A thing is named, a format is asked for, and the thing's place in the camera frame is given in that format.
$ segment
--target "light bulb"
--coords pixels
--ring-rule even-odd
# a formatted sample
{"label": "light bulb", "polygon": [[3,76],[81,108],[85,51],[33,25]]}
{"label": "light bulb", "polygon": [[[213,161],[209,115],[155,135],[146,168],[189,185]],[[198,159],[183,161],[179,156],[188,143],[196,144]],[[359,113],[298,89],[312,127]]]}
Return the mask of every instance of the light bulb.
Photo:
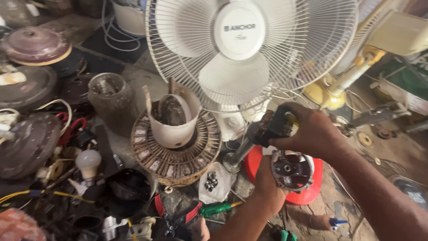
{"label": "light bulb", "polygon": [[95,150],[82,151],[76,157],[76,166],[80,169],[87,186],[95,184],[95,177],[97,176],[97,170],[100,163],[101,155]]}

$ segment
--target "rusty metal ring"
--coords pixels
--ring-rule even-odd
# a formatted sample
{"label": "rusty metal ring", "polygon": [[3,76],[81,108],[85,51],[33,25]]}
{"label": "rusty metal ring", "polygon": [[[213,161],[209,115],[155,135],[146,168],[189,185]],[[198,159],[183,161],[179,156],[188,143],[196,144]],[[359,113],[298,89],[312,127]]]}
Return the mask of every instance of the rusty metal ring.
{"label": "rusty metal ring", "polygon": [[186,150],[168,149],[155,141],[145,112],[134,124],[131,144],[140,165],[154,174],[161,184],[189,185],[215,161],[222,143],[218,123],[208,111],[199,114],[196,131],[195,142]]}

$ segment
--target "fan hub cap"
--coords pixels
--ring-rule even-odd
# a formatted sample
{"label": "fan hub cap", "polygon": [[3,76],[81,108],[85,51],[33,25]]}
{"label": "fan hub cap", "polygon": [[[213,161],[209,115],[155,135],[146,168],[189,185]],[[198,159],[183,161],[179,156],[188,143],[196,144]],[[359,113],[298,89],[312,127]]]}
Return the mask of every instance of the fan hub cap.
{"label": "fan hub cap", "polygon": [[214,23],[214,39],[220,52],[233,60],[256,54],[265,39],[265,21],[249,2],[232,2],[222,8]]}

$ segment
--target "white electrical connector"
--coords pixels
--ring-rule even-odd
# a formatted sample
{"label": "white electrical connector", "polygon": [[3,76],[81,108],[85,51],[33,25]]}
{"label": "white electrical connector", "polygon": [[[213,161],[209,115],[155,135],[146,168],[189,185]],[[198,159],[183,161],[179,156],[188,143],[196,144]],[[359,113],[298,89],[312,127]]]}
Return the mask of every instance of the white electrical connector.
{"label": "white electrical connector", "polygon": [[0,131],[10,131],[18,123],[19,114],[0,113]]}

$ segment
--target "spray bottle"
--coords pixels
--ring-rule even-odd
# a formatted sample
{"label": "spray bottle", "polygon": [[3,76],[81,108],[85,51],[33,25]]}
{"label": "spray bottle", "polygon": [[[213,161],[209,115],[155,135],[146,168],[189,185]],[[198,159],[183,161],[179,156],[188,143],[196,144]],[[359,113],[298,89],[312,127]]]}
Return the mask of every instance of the spray bottle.
{"label": "spray bottle", "polygon": [[328,215],[316,215],[309,219],[311,228],[315,230],[333,230],[335,231],[342,223],[348,223],[346,220],[338,220]]}

